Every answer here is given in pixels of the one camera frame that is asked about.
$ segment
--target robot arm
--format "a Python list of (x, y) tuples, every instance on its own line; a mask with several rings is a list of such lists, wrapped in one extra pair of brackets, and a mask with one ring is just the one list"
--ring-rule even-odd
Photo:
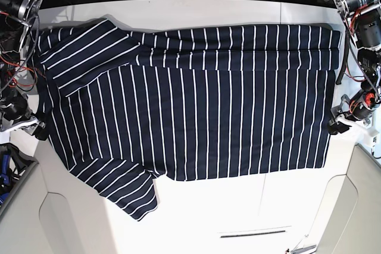
[[(42, 0), (0, 0), (0, 132), (21, 128), (38, 139), (46, 139), (45, 123), (28, 107), (26, 95), (15, 87), (13, 78), (32, 56), (35, 39), (30, 41), (28, 56), (20, 61), (30, 31), (38, 19)], [(3, 124), (2, 119), (9, 121)]]
[[(346, 48), (351, 51), (364, 75), (358, 93), (351, 99), (343, 96), (342, 103), (332, 108), (333, 118), (329, 122), (329, 131), (338, 134), (352, 126), (344, 122), (364, 121), (365, 124), (370, 124), (370, 117), (380, 106), (381, 6), (380, 0), (333, 1), (346, 27)], [(358, 55), (354, 53), (350, 42), (358, 49)], [(343, 104), (347, 104), (348, 111), (343, 111)]]

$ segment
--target shirt sleeve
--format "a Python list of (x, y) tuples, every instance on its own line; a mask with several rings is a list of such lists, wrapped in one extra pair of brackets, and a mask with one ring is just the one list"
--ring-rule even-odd
[(154, 177), (140, 164), (94, 159), (77, 164), (70, 172), (138, 221), (157, 208)]
[(52, 80), (63, 96), (69, 96), (88, 85), (102, 73), (128, 64), (139, 53), (140, 43), (130, 32), (118, 29), (109, 20), (82, 29), (54, 46), (45, 41), (39, 62), (48, 80)]

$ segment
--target black cable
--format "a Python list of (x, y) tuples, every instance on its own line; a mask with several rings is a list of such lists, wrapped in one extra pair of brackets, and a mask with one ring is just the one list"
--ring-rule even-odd
[(341, 64), (341, 69), (338, 75), (338, 79), (336, 80), (336, 84), (340, 85), (341, 81), (343, 79), (343, 76), (345, 74), (346, 67), (348, 66), (348, 56), (349, 56), (349, 36), (345, 34), (345, 42), (344, 42), (344, 56), (343, 56), (343, 63)]

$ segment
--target white stripe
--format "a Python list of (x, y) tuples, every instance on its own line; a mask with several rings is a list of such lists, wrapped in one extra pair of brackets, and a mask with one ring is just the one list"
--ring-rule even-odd
[(91, 164), (89, 164), (86, 168), (84, 168), (78, 175), (76, 175), (77, 178), (79, 178), (80, 175), (83, 174), (88, 168), (90, 168), (98, 159), (94, 159)]
[(208, 71), (205, 71), (205, 87), (207, 92), (207, 169), (206, 175), (209, 177), (209, 85), (208, 85)]
[(91, 94), (90, 94), (90, 88), (89, 88), (89, 86), (88, 86), (88, 95), (89, 95), (89, 101), (90, 101), (90, 107), (91, 107), (91, 114), (93, 116), (94, 130), (95, 130), (95, 135), (96, 135), (96, 142), (98, 144), (99, 155), (100, 155), (101, 158), (103, 158), (103, 154), (102, 154), (102, 151), (101, 151), (101, 145), (99, 144), (98, 130), (97, 130), (97, 127), (96, 127), (93, 102), (91, 100)]
[(74, 150), (73, 150), (73, 146), (71, 145), (71, 140), (70, 140), (70, 136), (69, 136), (69, 133), (67, 131), (67, 125), (66, 125), (66, 119), (65, 119), (65, 116), (64, 116), (64, 113), (62, 111), (62, 101), (61, 101), (61, 94), (60, 92), (57, 92), (58, 93), (58, 100), (59, 100), (59, 104), (60, 104), (60, 112), (61, 112), (61, 115), (62, 115), (62, 120), (64, 122), (64, 126), (65, 126), (65, 132), (66, 132), (66, 136), (67, 136), (67, 140), (69, 142), (69, 146), (70, 146), (70, 150), (71, 150), (71, 154), (73, 156), (73, 161), (74, 161), (74, 164), (76, 165), (77, 164), (77, 161), (74, 157)]
[(173, 158), (174, 158), (174, 180), (177, 178), (177, 155), (176, 155), (176, 135), (174, 132), (174, 111), (173, 111), (173, 94), (172, 94), (172, 80), (170, 68), (168, 69), (168, 81), (169, 81), (169, 92), (171, 96), (171, 116), (172, 116), (172, 134), (173, 134)]
[(116, 169), (119, 169), (121, 166), (123, 166), (127, 161), (125, 160), (121, 160), (121, 163), (119, 165), (117, 165), (115, 168), (113, 168), (107, 175), (105, 175), (102, 180), (100, 180), (99, 182), (97, 182), (94, 186), (93, 186), (93, 189), (95, 189), (95, 187), (97, 185), (99, 185), (101, 182), (103, 182), (105, 180), (105, 178), (107, 178), (109, 175), (111, 175)]
[(121, 196), (116, 202), (114, 202), (114, 203), (119, 203), (119, 201), (121, 201), (122, 199), (125, 199), (126, 197), (128, 197), (128, 196), (131, 196), (131, 195), (133, 195), (134, 193), (136, 193), (136, 192), (138, 192), (145, 184), (146, 184), (146, 182), (150, 179), (151, 177), (148, 177), (143, 183), (142, 183), (142, 185), (140, 186), (140, 187), (138, 187), (136, 190), (134, 190), (133, 192), (130, 192), (130, 193), (128, 193), (128, 194), (126, 194), (126, 195), (124, 195), (124, 196)]
[(278, 93), (278, 70), (279, 70), (279, 25), (276, 26), (276, 72), (275, 72), (275, 97), (274, 97), (274, 110), (273, 110), (273, 129), (271, 131), (271, 146), (270, 146), (270, 157), (268, 160), (268, 171), (271, 170), (271, 161), (273, 160), (273, 147), (274, 147), (274, 128), (275, 128), (275, 117), (276, 117), (276, 101)]
[(196, 133), (196, 149), (195, 149), (195, 152), (196, 152), (196, 170), (195, 170), (195, 174), (196, 174), (196, 180), (198, 179), (198, 170), (197, 170), (197, 166), (198, 166), (198, 126), (197, 126), (197, 92), (196, 92), (196, 75), (195, 75), (195, 70), (193, 70), (193, 92), (195, 93), (195, 133)]
[(58, 62), (55, 62), (54, 64), (50, 65), (47, 69), (50, 70), (51, 68), (54, 68), (56, 65), (60, 64), (61, 62), (67, 60), (67, 59), (70, 59), (71, 57), (81, 53), (83, 50), (87, 49), (88, 47), (92, 46), (94, 43), (96, 43), (97, 41), (101, 40), (102, 38), (104, 38), (105, 36), (107, 36), (108, 34), (112, 33), (113, 31), (117, 30), (117, 28), (113, 28), (112, 30), (108, 31), (107, 33), (103, 34), (101, 37), (95, 39), (93, 42), (87, 44), (86, 46), (84, 46), (82, 49), (79, 49), (78, 51), (76, 51), (75, 53), (73, 54), (70, 54), (69, 56), (59, 60)]
[(257, 27), (254, 26), (254, 38), (253, 38), (253, 49), (252, 49), (252, 109), (251, 109), (251, 135), (250, 135), (250, 155), (249, 155), (249, 169), (248, 175), (251, 174), (251, 164), (252, 164), (252, 135), (254, 132), (254, 106), (255, 106), (255, 38), (257, 36)]
[(50, 50), (47, 50), (46, 52), (42, 53), (40, 57), (45, 56)]
[(232, 39), (232, 28), (229, 27), (229, 37), (230, 37), (230, 46), (229, 46), (229, 61), (227, 63), (227, 70), (232, 70), (232, 46), (233, 46), (233, 39)]
[(299, 138), (299, 151), (298, 151), (298, 157), (296, 159), (296, 168), (298, 168), (299, 165), (299, 159), (300, 159), (300, 152), (302, 149), (302, 139), (303, 139), (303, 133), (304, 133), (304, 127), (305, 127), (305, 111), (307, 109), (307, 99), (308, 99), (308, 78), (310, 77), (310, 74), (308, 70), (306, 71), (307, 76), (306, 76), (306, 95), (305, 95), (305, 100), (304, 100), (304, 111), (303, 111), (303, 125), (302, 125), (302, 133), (300, 134)]
[(331, 45), (332, 45), (332, 31), (331, 31), (331, 34), (329, 36), (329, 70), (331, 70), (331, 65), (332, 65), (332, 49), (331, 49)]
[(297, 100), (298, 100), (298, 89), (299, 89), (299, 70), (296, 70), (295, 107), (293, 109), (292, 136), (290, 139), (290, 150), (288, 152), (287, 170), (290, 169), (290, 157), (291, 157), (291, 152), (292, 152), (292, 142), (293, 142), (293, 138), (295, 136), (295, 118), (296, 118), (296, 107), (297, 107)]
[(67, 48), (68, 46), (70, 46), (72, 43), (78, 41), (79, 39), (81, 39), (82, 37), (86, 36), (88, 33), (90, 33), (92, 30), (94, 30), (95, 28), (97, 28), (99, 25), (101, 25), (102, 23), (105, 23), (106, 21), (108, 21), (107, 19), (98, 23), (97, 25), (95, 25), (94, 27), (92, 27), (91, 29), (89, 29), (88, 31), (84, 32), (81, 36), (79, 37), (76, 37), (73, 41), (71, 41), (70, 43), (66, 44), (65, 46), (63, 46), (61, 49), (59, 49), (58, 51), (54, 52), (53, 54), (51, 54), (49, 57), (47, 57), (47, 59), (45, 59), (44, 61), (41, 62), (41, 64), (43, 64), (44, 62), (47, 62), (49, 61), (54, 55), (62, 52), (65, 48)]
[(311, 56), (311, 26), (309, 26), (310, 32), (308, 33), (308, 55), (310, 56), (310, 67), (309, 70), (312, 67), (312, 56)]
[(176, 57), (176, 68), (179, 68), (179, 58), (180, 58), (181, 49), (183, 48), (183, 41), (181, 40), (180, 30), (177, 31), (177, 34), (179, 35), (180, 44), (179, 44), (179, 52), (177, 53), (177, 57)]
[(113, 160), (114, 160), (114, 159), (111, 158), (106, 164), (104, 164), (104, 165), (102, 166), (102, 168), (100, 168), (97, 172), (95, 172), (94, 174), (92, 174), (92, 175), (85, 181), (85, 183), (87, 183), (89, 180), (91, 180), (91, 178), (92, 178), (93, 176), (95, 176), (97, 173), (99, 173), (99, 172), (102, 171), (105, 167), (107, 167), (107, 165), (108, 165), (109, 163), (111, 163)]
[(241, 46), (241, 71), (243, 71), (243, 43), (245, 41), (245, 32), (244, 28), (242, 26), (242, 46)]
[(70, 101), (70, 98), (68, 98), (68, 103), (69, 103), (69, 109), (70, 109), (71, 117), (73, 118), (74, 128), (76, 129), (76, 134), (77, 134), (77, 138), (78, 138), (78, 142), (79, 142), (79, 147), (80, 147), (81, 154), (82, 154), (82, 162), (84, 162), (85, 160), (83, 159), (83, 149), (82, 149), (82, 144), (81, 144), (81, 140), (79, 139), (79, 134), (78, 134), (77, 124), (76, 124), (76, 119), (75, 119), (75, 117), (74, 117), (73, 110), (72, 110), (72, 108), (71, 108), (71, 101)]
[(202, 69), (205, 69), (205, 54), (208, 49), (208, 39), (207, 39), (207, 31), (204, 28), (204, 38), (205, 38), (205, 49), (202, 51)]
[(312, 130), (313, 130), (313, 127), (314, 127), (314, 124), (315, 124), (315, 111), (316, 111), (316, 100), (317, 100), (317, 74), (318, 74), (318, 71), (316, 71), (316, 78), (315, 78), (315, 101), (314, 101), (314, 108), (312, 109), (313, 110), (313, 117), (312, 117), (312, 124), (311, 124), (311, 128), (310, 128), (310, 139), (308, 140), (307, 155), (305, 157), (304, 168), (307, 168), (308, 157), (310, 155)]
[(149, 205), (154, 199), (156, 198), (156, 195), (154, 193), (154, 197), (147, 203), (141, 205), (140, 207), (136, 208), (133, 212), (130, 213), (130, 215), (133, 215), (138, 209), (142, 208), (143, 206)]
[(127, 106), (126, 106), (126, 95), (124, 94), (124, 83), (123, 83), (123, 78), (121, 76), (120, 67), (118, 67), (118, 70), (119, 70), (119, 80), (120, 80), (120, 86), (121, 86), (121, 94), (122, 94), (122, 97), (123, 97), (124, 114), (126, 115), (127, 134), (129, 136), (129, 143), (130, 143), (130, 156), (131, 156), (131, 161), (133, 162), (132, 142), (131, 142), (131, 133), (130, 133), (130, 123), (129, 123), (129, 117), (128, 117), (128, 114), (127, 114)]
[(301, 26), (299, 25), (299, 29), (298, 29), (298, 57), (299, 57), (299, 68), (301, 68), (302, 66), (302, 60), (300, 58), (300, 31), (301, 31)]
[(230, 159), (232, 151), (232, 103), (233, 103), (233, 86), (232, 86), (232, 71), (229, 70), (229, 90), (230, 90), (230, 102), (229, 102), (229, 152), (227, 156), (227, 176), (230, 177)]
[(145, 66), (143, 66), (142, 68), (143, 68), (143, 77), (144, 77), (144, 86), (145, 86), (145, 96), (146, 96), (146, 100), (147, 100), (147, 113), (148, 113), (148, 123), (149, 123), (149, 138), (151, 139), (152, 162), (154, 164), (154, 170), (157, 173), (156, 164), (155, 164), (154, 138), (152, 136), (151, 110), (149, 108), (149, 96), (148, 96), (147, 77), (146, 77), (146, 74), (145, 74)]
[(62, 28), (60, 28), (58, 31), (58, 41), (61, 41), (61, 31), (62, 31)]
[(153, 67), (153, 64), (152, 64), (152, 56), (154, 55), (154, 49), (151, 48), (151, 54), (149, 55), (149, 65)]
[(37, 41), (38, 51), (41, 54), (41, 45), (40, 44), (41, 44), (41, 36), (38, 37), (38, 41)]
[(316, 158), (317, 158), (317, 153), (318, 153), (319, 143), (320, 143), (321, 125), (323, 123), (324, 116), (325, 116), (324, 110), (325, 110), (325, 106), (326, 106), (327, 78), (328, 78), (328, 71), (326, 71), (326, 82), (324, 84), (323, 113), (322, 113), (321, 120), (320, 120), (319, 136), (318, 136), (317, 144), (316, 144), (316, 153), (315, 153), (315, 160), (314, 160), (314, 168), (316, 166)]
[(136, 108), (136, 116), (138, 118), (138, 129), (139, 129), (139, 140), (140, 140), (140, 151), (142, 152), (142, 165), (144, 165), (144, 154), (143, 154), (143, 143), (142, 143), (142, 129), (140, 127), (140, 116), (139, 116), (139, 109), (138, 109), (138, 99), (136, 97), (136, 86), (135, 86), (135, 78), (133, 76), (133, 68), (132, 65), (130, 66), (131, 69), (131, 77), (132, 77), (132, 86), (133, 86), (133, 95), (135, 97), (135, 108)]
[(190, 70), (192, 69), (192, 56), (193, 56), (193, 52), (190, 52), (189, 54), (189, 69)]
[(319, 51), (319, 70), (321, 70), (321, 50), (320, 50), (320, 44), (321, 44), (321, 27), (319, 27), (319, 45), (318, 45), (318, 51)]
[(141, 217), (139, 217), (138, 219), (137, 219), (137, 221), (140, 221), (140, 220), (142, 220), (143, 219), (143, 217), (145, 217), (147, 214), (149, 214), (150, 212), (152, 212), (152, 211), (155, 211), (156, 209), (157, 209), (157, 207), (158, 207), (158, 205), (157, 206), (155, 206), (155, 208), (152, 208), (152, 209), (150, 209), (149, 211), (146, 211), (144, 214), (142, 214), (142, 216)]
[(241, 175), (241, 161), (242, 161), (242, 127), (243, 127), (243, 42), (245, 40), (244, 29), (242, 28), (242, 46), (241, 46), (241, 127), (239, 130), (239, 162), (238, 174)]
[(107, 120), (106, 120), (106, 115), (105, 115), (105, 108), (104, 108), (104, 104), (103, 104), (102, 90), (101, 90), (101, 85), (99, 84), (99, 79), (96, 80), (96, 83), (98, 84), (99, 97), (101, 98), (102, 114), (103, 114), (103, 119), (105, 121), (105, 129), (106, 129), (108, 148), (110, 150), (110, 157), (113, 158), (114, 157), (114, 155), (113, 155), (113, 149), (111, 148), (110, 136), (108, 134), (108, 126), (107, 126)]
[(288, 69), (286, 70), (286, 86), (285, 86), (285, 110), (283, 112), (283, 125), (282, 125), (282, 141), (280, 142), (279, 147), (279, 166), (278, 171), (280, 171), (280, 163), (282, 161), (282, 153), (283, 153), (283, 142), (285, 141), (285, 122), (286, 122), (286, 110), (287, 110), (287, 97), (288, 97), (288, 71), (290, 69), (290, 25), (287, 25), (288, 32), (287, 32), (287, 62), (288, 62)]
[(93, 67), (93, 68), (91, 68), (90, 70), (87, 70), (85, 73), (79, 75), (79, 76), (76, 77), (75, 79), (72, 79), (72, 80), (68, 81), (66, 84), (64, 84), (63, 86), (60, 86), (59, 89), (62, 89), (63, 87), (66, 87), (67, 85), (71, 84), (72, 82), (74, 82), (74, 81), (80, 79), (81, 77), (83, 77), (85, 74), (90, 73), (90, 72), (93, 71), (94, 69), (99, 68), (100, 66), (102, 66), (102, 65), (104, 65), (104, 64), (107, 64), (108, 62), (110, 62), (110, 61), (112, 61), (112, 60), (114, 60), (114, 59), (116, 59), (116, 58), (118, 58), (118, 57), (120, 57), (120, 56), (122, 56), (122, 55), (124, 55), (124, 54), (127, 54), (127, 53), (131, 52), (132, 50), (135, 50), (137, 47), (139, 47), (139, 45), (136, 45), (135, 47), (133, 47), (133, 48), (131, 48), (131, 49), (129, 49), (129, 50), (126, 50), (126, 51), (124, 51), (123, 53), (120, 53), (119, 55), (116, 55), (114, 58), (111, 58), (111, 59), (109, 59), (109, 60), (103, 62), (102, 64), (99, 64), (99, 65), (97, 65), (96, 67)]
[(55, 80), (56, 78), (62, 76), (63, 74), (67, 73), (68, 71), (71, 71), (71, 70), (73, 70), (74, 68), (76, 68), (76, 67), (82, 65), (84, 62), (87, 62), (88, 60), (90, 60), (90, 59), (92, 59), (92, 58), (98, 56), (99, 54), (103, 53), (104, 51), (107, 51), (108, 49), (112, 48), (113, 46), (118, 45), (120, 42), (126, 40), (128, 37), (129, 37), (129, 35), (127, 35), (126, 37), (121, 38), (120, 40), (118, 40), (118, 41), (112, 43), (111, 45), (108, 45), (106, 48), (101, 49), (99, 52), (97, 52), (97, 53), (91, 55), (89, 58), (86, 58), (86, 59), (84, 59), (83, 61), (81, 61), (81, 62), (79, 62), (79, 63), (77, 63), (77, 64), (71, 66), (70, 68), (67, 68), (67, 69), (64, 70), (62, 73), (57, 74), (56, 76), (53, 77), (53, 79)]
[[(267, 33), (268, 26), (266, 25), (266, 38), (264, 44), (264, 50), (267, 49)], [(264, 53), (264, 71), (263, 71), (263, 79), (264, 79), (264, 90), (263, 90), (263, 112), (262, 112), (262, 131), (261, 131), (261, 152), (260, 152), (260, 160), (258, 162), (258, 173), (261, 171), (262, 164), (262, 155), (263, 155), (263, 133), (264, 133), (264, 116), (266, 113), (266, 70), (267, 70), (267, 53)]]
[(102, 191), (98, 192), (99, 194), (103, 193), (106, 189), (108, 189), (109, 187), (111, 187), (117, 180), (119, 180), (120, 178), (124, 177), (125, 175), (127, 175), (129, 172), (131, 172), (131, 170), (133, 170), (134, 168), (136, 168), (136, 166), (138, 166), (138, 164), (135, 164), (134, 166), (132, 166), (128, 171), (126, 172), (123, 172), (122, 174), (119, 175), (119, 177), (117, 177), (115, 180), (113, 180), (113, 182), (111, 184), (109, 184), (106, 188), (104, 188)]
[(184, 172), (185, 172), (185, 180), (188, 180), (188, 174), (186, 170), (186, 164), (188, 161), (188, 147), (187, 147), (187, 140), (186, 140), (186, 113), (185, 113), (185, 92), (184, 92), (184, 78), (183, 78), (183, 69), (180, 69), (180, 76), (181, 76), (181, 90), (182, 90), (182, 99), (183, 99), (183, 119), (184, 119)]
[(49, 45), (49, 49), (52, 49), (52, 43), (50, 42), (50, 35), (48, 35), (48, 45)]
[(165, 169), (165, 174), (167, 174), (168, 170), (167, 170), (167, 161), (166, 161), (166, 158), (165, 158), (165, 140), (164, 140), (164, 128), (163, 128), (163, 113), (161, 111), (161, 90), (160, 90), (159, 75), (157, 73), (157, 67), (155, 67), (155, 75), (156, 75), (156, 85), (157, 85), (157, 93), (158, 93), (158, 101), (159, 101), (160, 130), (161, 130), (161, 141), (162, 141), (162, 144), (163, 144), (164, 169)]
[(241, 127), (239, 130), (239, 162), (238, 162), (238, 175), (241, 175), (241, 161), (242, 161), (242, 127), (243, 127), (243, 71), (241, 71)]
[(220, 71), (217, 70), (217, 86), (218, 86), (218, 123), (217, 123), (217, 178), (220, 177), (220, 133), (221, 133), (221, 85)]
[(132, 180), (130, 180), (128, 183), (124, 184), (123, 186), (120, 186), (119, 188), (117, 188), (116, 190), (114, 190), (112, 193), (110, 193), (106, 198), (108, 199), (110, 196), (112, 196), (114, 193), (116, 193), (117, 191), (129, 186), (130, 184), (132, 184), (134, 181), (136, 181), (138, 178), (140, 178), (143, 174), (145, 173), (145, 171), (142, 171), (139, 175), (137, 175), (135, 178), (133, 178)]
[(134, 199), (134, 200), (131, 200), (125, 207), (123, 207), (122, 209), (126, 209), (128, 208), (131, 204), (133, 204), (134, 202), (137, 202), (138, 200), (141, 200), (143, 197), (145, 197), (151, 190), (152, 188), (154, 187), (154, 184), (151, 184), (151, 186), (148, 188), (148, 190), (144, 193), (144, 195), (142, 196), (139, 196), (137, 199)]
[(114, 91), (113, 91), (113, 86), (111, 84), (110, 71), (107, 71), (107, 77), (108, 77), (108, 85), (110, 86), (111, 102), (113, 103), (114, 121), (115, 121), (115, 128), (117, 130), (118, 142), (119, 142), (120, 158), (123, 159), (123, 150), (122, 150), (121, 141), (120, 141), (120, 133), (119, 133), (119, 124), (118, 124), (118, 119), (117, 119), (117, 113), (115, 111)]
[(165, 60), (167, 59), (167, 51), (169, 49), (169, 41), (170, 39), (168, 38), (168, 33), (164, 32), (165, 36), (167, 37), (167, 46), (166, 49), (164, 50), (164, 56), (163, 56), (163, 67), (165, 68)]
[(93, 157), (93, 155), (91, 153), (91, 148), (90, 148), (89, 133), (88, 133), (88, 130), (87, 130), (86, 126), (85, 126), (85, 118), (83, 116), (82, 101), (81, 101), (81, 97), (80, 97), (80, 92), (79, 91), (78, 91), (78, 100), (79, 100), (79, 106), (80, 106), (80, 109), (81, 109), (83, 128), (84, 128), (84, 130), (86, 132), (86, 138), (88, 140), (88, 147), (89, 147), (90, 158), (94, 159), (94, 157)]
[(193, 35), (193, 29), (190, 30), (190, 36), (192, 37), (192, 51), (195, 50), (195, 37)]
[(62, 140), (61, 140), (60, 132), (58, 131), (57, 122), (55, 121), (55, 116), (54, 116), (54, 103), (53, 103), (52, 95), (51, 95), (51, 93), (50, 93), (49, 85), (47, 84), (46, 87), (48, 88), (48, 94), (49, 94), (49, 97), (50, 97), (50, 101), (51, 101), (51, 103), (52, 103), (52, 111), (51, 111), (51, 114), (52, 114), (52, 118), (53, 118), (53, 122), (54, 122), (55, 130), (57, 131), (58, 139), (60, 140), (62, 150), (64, 151), (64, 154), (65, 154), (66, 167), (69, 168), (69, 163), (68, 163), (68, 159), (67, 159), (67, 154), (66, 154), (64, 145), (63, 145), (63, 143), (62, 143)]
[(216, 50), (216, 71), (218, 70), (218, 50), (221, 48), (221, 42), (220, 42), (220, 29), (217, 29), (217, 41), (218, 41), (218, 47)]

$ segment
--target navy blue shirt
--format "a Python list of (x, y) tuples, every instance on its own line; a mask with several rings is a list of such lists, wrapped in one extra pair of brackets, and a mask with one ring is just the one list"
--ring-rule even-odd
[(152, 179), (324, 165), (341, 34), (303, 25), (44, 31), (40, 109), (66, 168), (134, 219)]

